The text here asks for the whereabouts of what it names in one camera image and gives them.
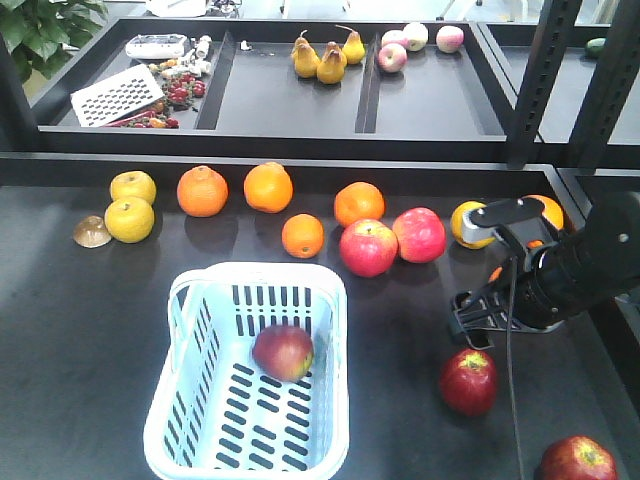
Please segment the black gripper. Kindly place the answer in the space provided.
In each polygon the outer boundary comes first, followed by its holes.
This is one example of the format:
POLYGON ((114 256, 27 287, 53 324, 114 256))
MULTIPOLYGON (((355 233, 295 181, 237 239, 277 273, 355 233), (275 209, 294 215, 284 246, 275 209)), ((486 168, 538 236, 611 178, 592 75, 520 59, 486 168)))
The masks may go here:
POLYGON ((451 299, 449 332, 456 342, 485 350, 494 332, 546 334, 586 309, 576 293, 579 236, 549 227, 542 210, 525 196, 463 215, 466 242, 493 236, 507 254, 486 284, 451 299))

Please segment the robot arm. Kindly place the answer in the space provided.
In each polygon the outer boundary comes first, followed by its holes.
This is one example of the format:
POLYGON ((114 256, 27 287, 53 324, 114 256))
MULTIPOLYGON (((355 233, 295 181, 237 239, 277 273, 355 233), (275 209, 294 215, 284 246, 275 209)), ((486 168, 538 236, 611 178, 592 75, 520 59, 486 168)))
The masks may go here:
POLYGON ((507 257, 487 284, 452 298, 449 331, 456 341, 484 350, 492 332, 549 333, 638 287, 638 193, 603 196, 574 233, 555 229, 543 210, 541 201, 521 197, 463 214, 464 241, 493 237, 507 257))

